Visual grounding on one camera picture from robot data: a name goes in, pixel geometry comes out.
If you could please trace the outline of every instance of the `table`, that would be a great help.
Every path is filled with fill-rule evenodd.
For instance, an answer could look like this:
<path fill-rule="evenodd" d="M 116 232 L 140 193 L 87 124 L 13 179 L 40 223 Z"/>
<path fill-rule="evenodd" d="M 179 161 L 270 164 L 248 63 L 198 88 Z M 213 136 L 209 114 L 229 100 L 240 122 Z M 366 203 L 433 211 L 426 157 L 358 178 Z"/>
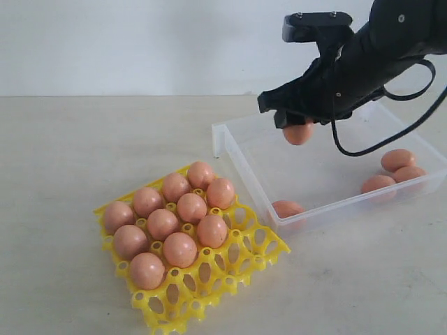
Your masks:
<path fill-rule="evenodd" d="M 411 121 L 435 98 L 386 103 Z M 255 112 L 255 96 L 0 98 L 0 334 L 148 334 L 92 210 L 199 159 L 241 185 L 211 124 Z M 420 128 L 444 155 L 446 122 L 443 105 Z M 297 235 L 188 334 L 447 334 L 446 198 Z"/>

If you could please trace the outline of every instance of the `yellow egg tray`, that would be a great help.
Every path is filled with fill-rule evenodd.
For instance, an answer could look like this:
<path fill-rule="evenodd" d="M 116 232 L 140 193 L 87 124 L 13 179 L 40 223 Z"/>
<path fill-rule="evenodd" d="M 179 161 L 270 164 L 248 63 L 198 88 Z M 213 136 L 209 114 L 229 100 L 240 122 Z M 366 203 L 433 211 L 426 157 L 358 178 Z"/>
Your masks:
<path fill-rule="evenodd" d="M 176 171 L 184 176 L 189 165 Z M 160 190 L 163 178 L 148 185 Z M 116 200 L 131 203 L 133 194 L 129 193 Z M 194 193 L 206 197 L 203 190 Z M 165 203 L 166 208 L 176 212 L 175 203 Z M 281 252 L 290 253 L 290 248 L 270 228 L 258 222 L 256 213 L 250 207 L 240 204 L 237 195 L 233 205 L 225 210 L 208 209 L 210 213 L 220 215 L 230 228 L 225 243 L 216 249 L 200 245 L 196 227 L 182 223 L 182 232 L 190 235 L 198 246 L 196 261 L 186 269 L 171 267 L 163 257 L 163 242 L 154 241 L 146 228 L 146 220 L 139 218 L 136 225 L 143 229 L 149 240 L 149 251 L 158 255 L 166 266 L 166 278 L 155 290 L 139 290 L 129 277 L 129 262 L 121 259 L 113 250 L 113 236 L 105 232 L 103 213 L 107 205 L 94 211 L 101 225 L 103 249 L 110 252 L 116 266 L 116 275 L 126 279 L 130 290 L 133 308 L 139 308 L 152 335 L 169 335 L 171 332 L 183 334 L 189 319 L 202 321 L 205 307 L 219 304 L 221 296 L 229 292 L 237 293 L 238 283 L 250 284 L 254 271 L 263 271 L 267 263 L 277 262 Z"/>

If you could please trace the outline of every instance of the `black cable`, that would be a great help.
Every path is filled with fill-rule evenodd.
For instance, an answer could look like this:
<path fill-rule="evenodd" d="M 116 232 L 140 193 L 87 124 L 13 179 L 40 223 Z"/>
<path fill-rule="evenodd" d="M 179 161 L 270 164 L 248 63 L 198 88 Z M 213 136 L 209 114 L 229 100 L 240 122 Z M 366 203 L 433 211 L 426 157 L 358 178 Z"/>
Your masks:
<path fill-rule="evenodd" d="M 338 150 L 340 150 L 344 155 L 350 156 L 350 157 L 360 157 L 364 156 L 366 154 L 370 154 L 373 151 L 376 151 L 377 149 L 380 149 L 387 144 L 390 144 L 391 142 L 394 142 L 401 137 L 405 136 L 406 134 L 410 133 L 411 131 L 414 131 L 417 127 L 419 127 L 421 124 L 423 124 L 429 117 L 432 116 L 432 114 L 436 111 L 436 109 L 440 106 L 440 104 L 443 103 L 444 99 L 447 96 L 447 87 L 442 91 L 442 93 L 439 95 L 438 99 L 435 100 L 433 105 L 430 106 L 430 108 L 424 113 L 423 116 L 421 116 L 416 122 L 405 128 L 403 131 L 400 131 L 394 136 L 391 136 L 387 138 L 386 140 L 383 140 L 382 142 L 379 142 L 378 144 L 357 152 L 350 152 L 345 150 L 342 145 L 340 144 L 338 134 L 337 134 L 337 127 L 335 125 L 335 109 L 334 109 L 334 99 L 332 98 L 332 119 L 330 120 L 331 126 L 332 126 L 332 135 L 334 137 L 335 145 L 337 146 Z"/>

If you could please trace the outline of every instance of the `clear plastic container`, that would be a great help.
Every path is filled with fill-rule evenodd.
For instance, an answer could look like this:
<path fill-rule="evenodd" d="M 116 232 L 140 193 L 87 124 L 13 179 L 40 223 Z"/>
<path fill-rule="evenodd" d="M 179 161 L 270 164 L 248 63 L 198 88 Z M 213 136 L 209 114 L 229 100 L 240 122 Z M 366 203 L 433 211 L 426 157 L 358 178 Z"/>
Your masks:
<path fill-rule="evenodd" d="M 447 159 L 416 132 L 366 156 L 351 158 L 338 151 L 330 125 L 316 126 L 302 146 L 287 143 L 274 127 L 274 112 L 254 114 L 212 125 L 214 156 L 228 153 L 260 219 L 285 237 L 390 206 L 438 189 L 447 174 Z M 369 103 L 346 121 L 337 122 L 342 145 L 358 151 L 396 134 L 406 125 L 380 103 Z M 363 182 L 384 174 L 380 160 L 391 149 L 411 150 L 427 175 L 404 183 L 360 194 Z M 397 192 L 379 202 L 384 193 Z M 279 218 L 272 207 L 277 200 L 292 200 L 306 212 Z"/>

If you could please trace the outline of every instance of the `egg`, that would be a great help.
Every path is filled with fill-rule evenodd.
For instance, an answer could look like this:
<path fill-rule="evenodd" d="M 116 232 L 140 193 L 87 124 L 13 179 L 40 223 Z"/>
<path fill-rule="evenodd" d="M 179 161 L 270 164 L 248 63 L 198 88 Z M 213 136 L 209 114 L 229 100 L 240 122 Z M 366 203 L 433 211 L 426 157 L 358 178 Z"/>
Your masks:
<path fill-rule="evenodd" d="M 177 202 L 182 195 L 191 191 L 188 179 L 177 172 L 168 174 L 161 187 L 161 192 L 169 202 Z"/>
<path fill-rule="evenodd" d="M 143 187 L 133 194 L 132 206 L 141 218 L 147 218 L 155 209 L 163 208 L 163 197 L 152 187 Z"/>
<path fill-rule="evenodd" d="M 157 241 L 164 241 L 170 234 L 179 230 L 180 222 L 178 218 L 167 209 L 156 209 L 147 219 L 147 231 Z"/>
<path fill-rule="evenodd" d="M 302 145 L 309 140 L 314 133 L 314 122 L 306 121 L 303 125 L 289 126 L 283 129 L 284 137 L 287 142 L 293 145 Z"/>
<path fill-rule="evenodd" d="M 104 211 L 104 228 L 113 235 L 123 225 L 133 225 L 136 221 L 132 208 L 122 201 L 114 201 Z"/>
<path fill-rule="evenodd" d="M 214 171 L 210 164 L 198 161 L 189 166 L 186 176 L 193 188 L 206 191 L 211 181 L 214 180 Z"/>
<path fill-rule="evenodd" d="M 197 246 L 189 235 L 175 232 L 164 241 L 163 255 L 169 264 L 184 269 L 191 266 L 196 260 Z"/>
<path fill-rule="evenodd" d="M 203 246 L 218 248 L 224 244 L 228 226 L 219 215 L 207 215 L 197 226 L 197 237 Z"/>
<path fill-rule="evenodd" d="M 119 257 L 132 260 L 149 250 L 149 241 L 145 232 L 136 225 L 123 225 L 113 237 L 113 248 Z"/>
<path fill-rule="evenodd" d="M 402 183 L 403 181 L 425 176 L 426 174 L 426 171 L 424 171 L 424 169 L 421 169 L 420 167 L 406 166 L 396 171 L 393 174 L 393 179 L 396 181 L 396 183 Z"/>
<path fill-rule="evenodd" d="M 396 182 L 393 178 L 385 175 L 378 174 L 369 178 L 365 181 L 360 189 L 362 193 L 368 193 L 375 190 L 379 190 L 380 188 L 388 187 L 395 185 Z M 372 199 L 374 202 L 385 202 L 393 199 L 396 196 L 396 191 L 391 191 L 389 193 L 378 195 Z"/>
<path fill-rule="evenodd" d="M 217 178 L 208 186 L 206 198 L 210 207 L 227 209 L 235 198 L 235 188 L 227 178 Z"/>
<path fill-rule="evenodd" d="M 305 209 L 300 204 L 288 201 L 279 200 L 272 203 L 274 211 L 278 214 L 280 218 L 288 218 L 290 216 L 298 215 L 305 212 Z"/>
<path fill-rule="evenodd" d="M 129 275 L 141 290 L 154 290 L 164 280 L 165 266 L 153 253 L 141 253 L 132 259 Z"/>
<path fill-rule="evenodd" d="M 207 204 L 201 196 L 187 193 L 179 199 L 177 213 L 184 222 L 195 225 L 207 215 Z"/>
<path fill-rule="evenodd" d="M 406 166 L 415 166 L 416 157 L 406 149 L 391 150 L 382 156 L 381 165 L 388 172 L 396 172 Z"/>

